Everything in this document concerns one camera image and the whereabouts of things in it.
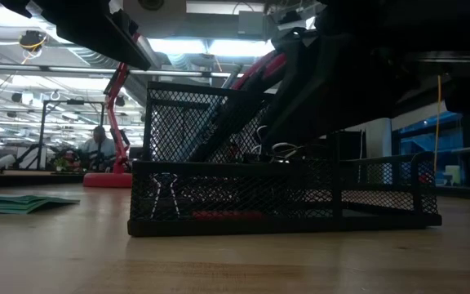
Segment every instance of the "person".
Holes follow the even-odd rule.
[[[95,127],[93,138],[86,141],[79,149],[83,153],[89,154],[99,149],[99,143],[101,143],[101,153],[103,156],[111,157],[115,155],[115,143],[112,139],[106,137],[106,131],[102,126]]]

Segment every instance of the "wooden desk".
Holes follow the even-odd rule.
[[[470,200],[412,231],[131,238],[127,189],[0,189],[79,198],[0,215],[0,293],[470,293]]]

